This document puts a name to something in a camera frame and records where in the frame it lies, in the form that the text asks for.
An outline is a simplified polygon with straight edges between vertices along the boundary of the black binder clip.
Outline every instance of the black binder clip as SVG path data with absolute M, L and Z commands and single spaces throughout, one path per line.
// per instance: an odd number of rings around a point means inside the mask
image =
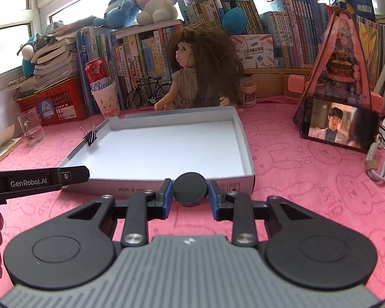
M 87 132 L 85 130 L 85 127 L 84 126 L 81 126 L 80 127 L 80 130 L 83 132 L 84 134 L 84 138 L 85 140 L 87 140 L 87 144 L 89 146 L 91 146 L 93 144 L 93 142 L 97 139 L 97 130 L 95 129 L 95 126 L 93 126 L 93 128 L 91 129 L 90 132 Z

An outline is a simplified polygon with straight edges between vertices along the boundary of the miniature bicycle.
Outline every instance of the miniature bicycle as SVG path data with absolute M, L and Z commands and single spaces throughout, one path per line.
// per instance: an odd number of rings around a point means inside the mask
M 129 110 L 138 109 L 143 102 L 143 97 L 147 98 L 147 102 L 149 105 L 154 105 L 157 103 L 161 98 L 163 98 L 168 92 L 169 88 L 171 86 L 171 82 L 164 82 L 159 84 L 159 81 L 161 80 L 161 77 L 158 78 L 152 78 L 151 76 L 147 78 L 140 78 L 136 81 L 137 86 L 134 90 L 130 91 L 127 95 L 127 108 Z M 148 94 L 147 86 L 150 86 L 151 94 Z

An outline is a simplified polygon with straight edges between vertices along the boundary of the gray ribbed panel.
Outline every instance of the gray ribbed panel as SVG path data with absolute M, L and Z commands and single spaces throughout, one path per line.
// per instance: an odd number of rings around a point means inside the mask
M 377 301 L 364 286 L 331 293 L 296 287 L 255 249 L 221 235 L 155 236 L 147 246 L 124 249 L 110 270 L 82 287 L 16 286 L 1 299 L 9 308 L 365 308 Z

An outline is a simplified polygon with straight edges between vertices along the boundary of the wooden cabinet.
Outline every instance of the wooden cabinet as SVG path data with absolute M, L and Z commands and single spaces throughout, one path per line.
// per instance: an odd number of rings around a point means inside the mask
M 252 75 L 257 85 L 257 97 L 271 97 L 285 95 L 299 98 L 301 94 L 288 90 L 288 78 L 291 74 L 304 75 L 307 81 L 311 69 L 245 69 L 245 75 Z

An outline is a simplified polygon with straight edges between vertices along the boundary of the beer can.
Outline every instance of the beer can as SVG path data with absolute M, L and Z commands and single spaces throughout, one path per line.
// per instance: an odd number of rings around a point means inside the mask
M 104 58 L 97 58 L 84 65 L 91 91 L 103 89 L 112 84 L 110 70 Z

